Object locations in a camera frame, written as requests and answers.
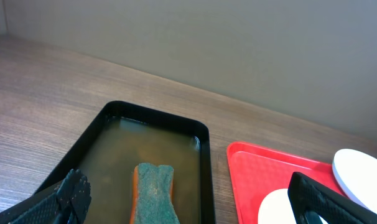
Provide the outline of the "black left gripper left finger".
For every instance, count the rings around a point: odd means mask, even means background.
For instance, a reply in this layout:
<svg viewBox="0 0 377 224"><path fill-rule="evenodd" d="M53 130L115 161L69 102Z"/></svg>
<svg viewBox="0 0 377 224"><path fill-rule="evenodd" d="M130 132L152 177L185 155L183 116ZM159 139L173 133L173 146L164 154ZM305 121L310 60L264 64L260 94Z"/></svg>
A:
<svg viewBox="0 0 377 224"><path fill-rule="evenodd" d="M0 213L0 224L83 223L91 185L82 171L70 170L56 184Z"/></svg>

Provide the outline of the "white plate with brown streak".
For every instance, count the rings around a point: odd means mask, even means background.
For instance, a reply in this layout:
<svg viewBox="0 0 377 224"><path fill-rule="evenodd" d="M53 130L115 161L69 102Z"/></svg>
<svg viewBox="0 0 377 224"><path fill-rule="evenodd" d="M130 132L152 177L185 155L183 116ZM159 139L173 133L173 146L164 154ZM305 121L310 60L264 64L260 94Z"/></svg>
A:
<svg viewBox="0 0 377 224"><path fill-rule="evenodd" d="M287 189L277 189L265 196L259 208L258 224L296 224Z"/></svg>

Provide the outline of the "white plate with sauce squiggle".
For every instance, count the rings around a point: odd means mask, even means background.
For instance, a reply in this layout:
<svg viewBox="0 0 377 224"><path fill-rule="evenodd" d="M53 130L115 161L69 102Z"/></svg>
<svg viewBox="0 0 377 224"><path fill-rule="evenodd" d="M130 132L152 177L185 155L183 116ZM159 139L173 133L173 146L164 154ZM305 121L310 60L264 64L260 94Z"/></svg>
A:
<svg viewBox="0 0 377 224"><path fill-rule="evenodd" d="M348 198L377 214L377 159L354 149L341 149L333 157L335 180Z"/></svg>

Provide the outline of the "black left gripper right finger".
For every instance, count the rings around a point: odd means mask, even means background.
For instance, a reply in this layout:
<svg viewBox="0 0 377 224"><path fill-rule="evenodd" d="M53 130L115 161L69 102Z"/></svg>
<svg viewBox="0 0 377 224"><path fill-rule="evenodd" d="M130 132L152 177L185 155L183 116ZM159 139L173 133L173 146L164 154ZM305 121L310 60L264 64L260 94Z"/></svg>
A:
<svg viewBox="0 0 377 224"><path fill-rule="evenodd" d="M301 172L292 174L287 194L298 224L377 224L377 214Z"/></svg>

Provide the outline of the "orange green sponge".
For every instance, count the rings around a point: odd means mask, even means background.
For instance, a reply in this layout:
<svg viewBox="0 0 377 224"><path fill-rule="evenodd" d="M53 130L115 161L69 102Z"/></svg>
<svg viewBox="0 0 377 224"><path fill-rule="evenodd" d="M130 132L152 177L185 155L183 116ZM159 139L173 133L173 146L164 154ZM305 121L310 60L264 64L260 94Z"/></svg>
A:
<svg viewBox="0 0 377 224"><path fill-rule="evenodd" d="M173 199L174 168L140 163L133 172L130 224L179 224Z"/></svg>

